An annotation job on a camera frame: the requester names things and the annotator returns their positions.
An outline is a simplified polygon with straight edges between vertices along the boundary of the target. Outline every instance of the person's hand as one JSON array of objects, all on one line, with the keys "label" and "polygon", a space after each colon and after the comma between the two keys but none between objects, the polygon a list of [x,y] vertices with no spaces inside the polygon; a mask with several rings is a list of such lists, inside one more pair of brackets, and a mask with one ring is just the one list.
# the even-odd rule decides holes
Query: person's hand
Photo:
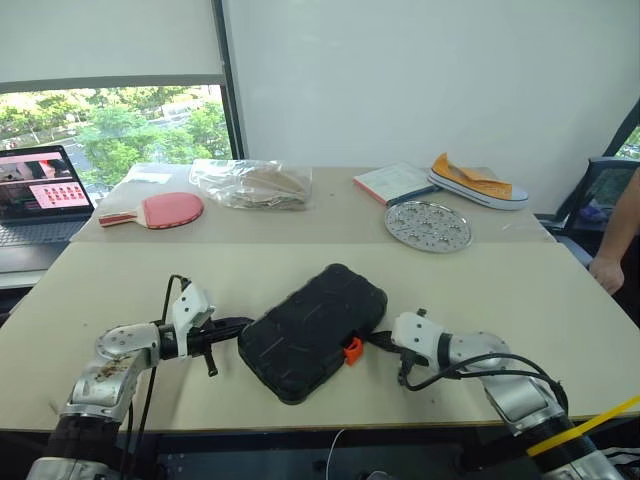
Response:
[{"label": "person's hand", "polygon": [[596,256],[589,265],[589,272],[609,295],[620,290],[624,283],[624,273],[616,260]]}]

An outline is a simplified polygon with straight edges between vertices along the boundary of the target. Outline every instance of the person's arm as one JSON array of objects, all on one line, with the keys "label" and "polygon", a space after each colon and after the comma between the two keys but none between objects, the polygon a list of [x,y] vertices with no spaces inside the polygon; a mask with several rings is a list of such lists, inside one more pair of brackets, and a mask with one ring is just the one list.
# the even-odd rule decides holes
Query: person's arm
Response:
[{"label": "person's arm", "polygon": [[616,293],[624,283],[620,261],[640,228],[640,169],[636,170],[624,190],[609,225],[604,232],[598,254],[591,262],[591,275],[610,294]]}]

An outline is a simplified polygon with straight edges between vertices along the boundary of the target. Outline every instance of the black cable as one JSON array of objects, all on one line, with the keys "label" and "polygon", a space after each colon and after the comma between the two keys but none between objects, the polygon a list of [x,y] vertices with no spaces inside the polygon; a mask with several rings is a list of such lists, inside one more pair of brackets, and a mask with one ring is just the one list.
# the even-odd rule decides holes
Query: black cable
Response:
[{"label": "black cable", "polygon": [[[164,295],[164,305],[162,307],[162,317],[160,319],[160,324],[164,325],[167,321],[167,311],[169,310],[169,299],[171,298],[171,287],[173,287],[173,281],[180,280],[180,285],[182,290],[187,288],[189,285],[189,279],[183,277],[182,275],[173,274],[169,277],[169,282],[167,283],[167,291]],[[138,453],[140,451],[140,447],[142,445],[142,436],[144,435],[144,427],[147,423],[147,415],[149,414],[149,407],[151,405],[151,396],[153,395],[153,384],[156,380],[156,370],[157,367],[153,367],[151,369],[151,375],[149,376],[149,385],[147,387],[147,396],[144,400],[144,408],[142,409],[142,417],[140,418],[140,427],[138,428],[138,436],[136,437],[136,446],[133,450],[133,454],[131,456],[131,463],[129,464],[129,474],[127,475],[127,479],[131,479],[136,461],[138,459]]]},{"label": "black cable", "polygon": [[[437,374],[435,374],[433,377],[430,377],[428,379],[426,379],[425,381],[417,384],[417,385],[411,385],[409,383],[409,380],[407,378],[407,375],[404,375],[403,377],[403,381],[404,381],[404,386],[407,387],[407,389],[411,390],[412,392],[417,392],[418,390],[422,390],[423,388],[426,388],[430,385],[432,385],[433,383],[437,382],[438,380],[442,379],[442,378],[454,378],[454,379],[460,379],[460,378],[464,378],[465,376],[475,376],[475,377],[479,377],[479,376],[485,376],[485,375],[475,375],[475,373],[479,373],[482,374],[483,372],[470,372],[470,373],[460,373],[458,372],[458,370],[460,370],[461,368],[464,368],[468,365],[471,365],[473,363],[477,363],[477,362],[481,362],[484,360],[490,360],[493,358],[510,358],[513,360],[518,360],[528,366],[530,366],[531,368],[533,368],[534,370],[537,371],[537,374],[534,374],[534,372],[527,372],[524,370],[512,370],[512,371],[517,371],[517,372],[521,372],[518,373],[517,375],[525,375],[525,376],[530,376],[530,377],[536,377],[536,378],[540,378],[541,380],[546,381],[547,383],[549,383],[549,386],[551,387],[556,399],[558,400],[558,403],[562,406],[562,408],[565,409],[566,412],[569,411],[569,402],[567,399],[567,395],[566,392],[564,391],[564,388],[562,387],[562,385],[560,385],[559,382],[556,382],[555,380],[552,380],[551,377],[549,377],[549,375],[547,375],[547,372],[545,372],[538,364],[536,364],[535,362],[533,362],[532,360],[529,360],[526,357],[522,357],[520,355],[516,355],[513,353],[499,353],[499,352],[495,352],[495,353],[486,353],[484,355],[477,355],[475,357],[470,357],[467,358],[466,360],[462,360],[461,362],[455,363],[453,365],[448,366],[447,368],[441,370],[440,372],[438,372]],[[503,373],[501,372],[507,372],[509,370],[495,370],[495,372],[500,372],[497,373],[498,375],[503,375]]]},{"label": "black cable", "polygon": [[129,444],[131,443],[131,432],[133,431],[133,402],[129,404],[129,419],[127,421],[127,436],[124,441],[124,450],[122,450],[122,457],[120,458],[120,480],[124,480],[124,466],[127,461],[127,454],[129,453]]}]

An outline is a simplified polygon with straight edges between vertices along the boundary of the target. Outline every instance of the clear plastic bag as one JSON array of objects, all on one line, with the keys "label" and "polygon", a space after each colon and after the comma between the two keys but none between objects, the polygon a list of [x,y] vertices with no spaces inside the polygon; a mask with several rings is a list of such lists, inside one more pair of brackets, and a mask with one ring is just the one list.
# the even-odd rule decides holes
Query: clear plastic bag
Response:
[{"label": "clear plastic bag", "polygon": [[304,210],[311,195],[311,168],[275,161],[197,159],[189,181],[232,208]]}]

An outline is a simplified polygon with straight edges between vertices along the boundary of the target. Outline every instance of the red rubber paddle face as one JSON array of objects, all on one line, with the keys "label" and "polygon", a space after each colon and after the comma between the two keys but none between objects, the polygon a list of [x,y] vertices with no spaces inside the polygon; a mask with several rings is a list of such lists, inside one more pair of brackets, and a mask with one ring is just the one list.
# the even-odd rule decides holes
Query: red rubber paddle face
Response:
[{"label": "red rubber paddle face", "polygon": [[197,195],[176,192],[154,195],[142,202],[147,228],[177,227],[202,215],[204,204]]}]

